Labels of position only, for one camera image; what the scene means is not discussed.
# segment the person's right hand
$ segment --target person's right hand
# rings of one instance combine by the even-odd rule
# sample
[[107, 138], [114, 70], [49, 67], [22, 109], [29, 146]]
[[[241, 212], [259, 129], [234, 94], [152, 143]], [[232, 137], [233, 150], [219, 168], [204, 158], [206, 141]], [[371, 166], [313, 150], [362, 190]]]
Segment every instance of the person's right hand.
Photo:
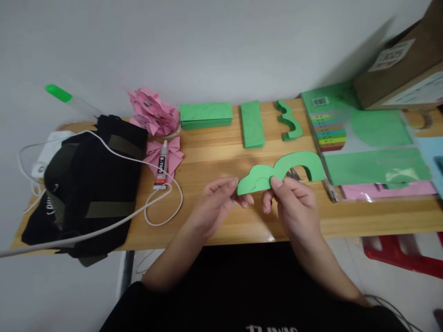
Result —
[[272, 177], [271, 187], [262, 194], [263, 212], [271, 212], [272, 198], [275, 198], [278, 219], [290, 239], [305, 242], [322, 238], [314, 190], [289, 177], [285, 177], [283, 182]]

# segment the b-7000 glue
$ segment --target b-7000 glue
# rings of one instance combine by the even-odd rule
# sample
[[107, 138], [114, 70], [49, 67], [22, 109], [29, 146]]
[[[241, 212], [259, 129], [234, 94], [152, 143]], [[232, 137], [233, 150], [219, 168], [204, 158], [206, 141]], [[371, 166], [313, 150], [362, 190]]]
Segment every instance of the b-7000 glue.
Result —
[[154, 183], [154, 189], [165, 190], [166, 177], [165, 172], [168, 171], [168, 141], [165, 140], [163, 147], [160, 150], [160, 159], [158, 160], [158, 171], [156, 175], [156, 181]]

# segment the fingernail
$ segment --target fingernail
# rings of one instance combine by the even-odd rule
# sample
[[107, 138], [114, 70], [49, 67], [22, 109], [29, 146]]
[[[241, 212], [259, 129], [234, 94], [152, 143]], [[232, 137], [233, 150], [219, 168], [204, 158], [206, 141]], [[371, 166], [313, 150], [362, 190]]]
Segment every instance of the fingernail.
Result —
[[278, 177], [271, 177], [271, 185], [274, 188], [280, 188], [283, 182]]
[[235, 188], [237, 187], [237, 183], [239, 182], [238, 178], [233, 178], [232, 180], [229, 180], [229, 182], [227, 183], [228, 186], [230, 186], [231, 188]]

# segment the light blue paper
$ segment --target light blue paper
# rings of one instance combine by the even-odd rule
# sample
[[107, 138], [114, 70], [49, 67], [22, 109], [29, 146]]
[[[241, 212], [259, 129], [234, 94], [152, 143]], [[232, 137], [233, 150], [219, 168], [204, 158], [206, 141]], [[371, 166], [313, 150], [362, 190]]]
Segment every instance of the light blue paper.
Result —
[[443, 175], [434, 160], [434, 157], [443, 156], [443, 137], [418, 137], [417, 141], [425, 163], [431, 171], [432, 183], [435, 189], [437, 189], [440, 198], [443, 198]]

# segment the pink paper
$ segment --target pink paper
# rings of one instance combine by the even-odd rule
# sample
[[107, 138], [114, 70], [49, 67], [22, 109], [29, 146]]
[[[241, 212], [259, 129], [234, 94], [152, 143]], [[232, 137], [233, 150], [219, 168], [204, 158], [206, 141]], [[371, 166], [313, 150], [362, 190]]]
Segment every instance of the pink paper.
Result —
[[[148, 146], [146, 148], [146, 154], [148, 155], [144, 161], [151, 163], [153, 165], [158, 165], [158, 160], [160, 159], [160, 149], [163, 147], [162, 143], [152, 141], [148, 142]], [[180, 151], [180, 137], [174, 137], [171, 141], [168, 142], [168, 169], [166, 170], [173, 178], [175, 177], [175, 170], [180, 165], [183, 160], [183, 156], [185, 155]], [[154, 175], [157, 174], [158, 169], [149, 166]], [[166, 183], [171, 183], [172, 179], [170, 177], [166, 178]]]
[[158, 94], [147, 88], [127, 93], [136, 113], [130, 123], [145, 128], [153, 136], [167, 136], [177, 130], [179, 113], [171, 105], [163, 104]]
[[341, 186], [341, 189], [345, 198], [349, 200], [433, 195], [437, 193], [431, 181], [411, 182], [406, 188], [400, 189], [385, 189], [381, 184], [347, 184]]

